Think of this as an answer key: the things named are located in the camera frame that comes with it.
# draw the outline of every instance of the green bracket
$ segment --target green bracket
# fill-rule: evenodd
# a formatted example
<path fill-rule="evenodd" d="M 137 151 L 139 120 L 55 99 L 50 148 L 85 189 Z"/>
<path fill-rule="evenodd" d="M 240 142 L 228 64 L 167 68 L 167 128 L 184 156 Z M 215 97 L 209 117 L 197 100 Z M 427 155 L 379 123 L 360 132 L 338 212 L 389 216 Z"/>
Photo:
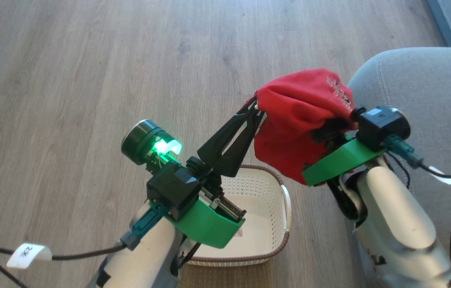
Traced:
<path fill-rule="evenodd" d="M 315 186 L 357 168 L 369 160 L 384 154 L 385 151 L 371 151 L 357 139 L 353 139 L 304 170 L 302 175 L 307 186 Z"/>
<path fill-rule="evenodd" d="M 188 238 L 215 248 L 224 248 L 245 222 L 242 219 L 235 223 L 218 215 L 200 199 L 179 222 L 169 215 L 165 215 L 165 218 Z"/>

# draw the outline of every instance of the red garment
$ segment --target red garment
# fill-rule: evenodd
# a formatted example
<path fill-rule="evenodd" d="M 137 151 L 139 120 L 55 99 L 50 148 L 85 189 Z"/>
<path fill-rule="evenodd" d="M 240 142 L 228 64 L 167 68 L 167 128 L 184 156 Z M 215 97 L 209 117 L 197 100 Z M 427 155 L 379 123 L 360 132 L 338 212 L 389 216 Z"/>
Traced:
<path fill-rule="evenodd" d="M 350 89 L 335 73 L 320 68 L 272 80 L 257 97 L 267 118 L 254 138 L 256 157 L 305 184 L 304 165 L 316 163 L 325 152 L 324 143 L 313 143 L 309 132 L 330 118 L 350 121 L 355 108 Z"/>

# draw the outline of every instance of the white plastic basket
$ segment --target white plastic basket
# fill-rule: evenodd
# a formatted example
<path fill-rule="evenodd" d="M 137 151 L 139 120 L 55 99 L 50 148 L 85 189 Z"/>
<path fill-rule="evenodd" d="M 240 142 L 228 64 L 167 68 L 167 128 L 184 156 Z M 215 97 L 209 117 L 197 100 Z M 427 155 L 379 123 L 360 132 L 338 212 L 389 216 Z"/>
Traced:
<path fill-rule="evenodd" d="M 243 165 L 235 178 L 222 179 L 227 199 L 247 211 L 245 223 L 223 249 L 201 245 L 189 264 L 245 266 L 259 264 L 287 244 L 291 201 L 282 179 L 263 166 Z"/>

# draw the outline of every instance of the sofa stitching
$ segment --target sofa stitching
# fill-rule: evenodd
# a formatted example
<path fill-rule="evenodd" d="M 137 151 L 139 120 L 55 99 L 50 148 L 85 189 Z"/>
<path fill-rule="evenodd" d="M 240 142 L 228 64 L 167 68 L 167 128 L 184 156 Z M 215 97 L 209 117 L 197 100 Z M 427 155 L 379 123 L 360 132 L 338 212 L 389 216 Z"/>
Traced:
<path fill-rule="evenodd" d="M 387 86 L 386 86 L 386 84 L 385 84 L 385 78 L 384 78 L 384 72 L 383 72 L 383 65 L 384 65 L 384 63 L 383 63 L 383 57 L 384 57 L 384 55 L 385 55 L 385 52 L 384 52 L 384 53 L 381 53 L 380 56 L 377 58 L 377 77 L 378 77 L 378 79 L 379 79 L 379 86 L 380 86 L 380 90 L 381 90 L 381 92 L 382 92 L 382 96 L 384 97 L 384 103 L 385 103 L 386 105 L 389 104 L 389 106 L 392 107 L 392 104 L 391 104 L 391 98 L 390 98 L 390 96 L 389 96 L 389 93 L 387 92 Z M 403 166 L 405 167 L 405 169 L 406 169 L 408 172 L 411 172 L 411 171 L 412 171 L 412 170 L 410 169 L 410 166 L 407 164 L 406 161 L 402 161 L 402 163 L 403 163 Z M 410 193 L 412 193 L 412 195 L 414 195 L 414 198 L 416 198 L 416 200 L 419 201 L 419 199 L 417 198 L 417 195 L 416 195 L 416 193 L 415 193 L 415 191 L 414 191 L 414 184 L 412 183 L 412 178 L 410 178 L 410 187 L 409 187 L 409 190 L 410 190 Z"/>

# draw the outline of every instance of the basket handle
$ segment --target basket handle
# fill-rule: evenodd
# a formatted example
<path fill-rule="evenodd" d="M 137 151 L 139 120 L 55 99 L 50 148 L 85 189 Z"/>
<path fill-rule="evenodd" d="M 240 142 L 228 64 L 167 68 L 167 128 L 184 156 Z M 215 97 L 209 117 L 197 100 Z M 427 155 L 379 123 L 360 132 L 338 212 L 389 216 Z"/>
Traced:
<path fill-rule="evenodd" d="M 286 186 L 281 185 L 281 188 L 282 188 L 282 196 L 284 197 L 284 207 L 286 208 L 285 228 L 286 232 L 289 232 L 289 228 L 291 228 L 291 199 L 289 198 L 289 192 Z"/>

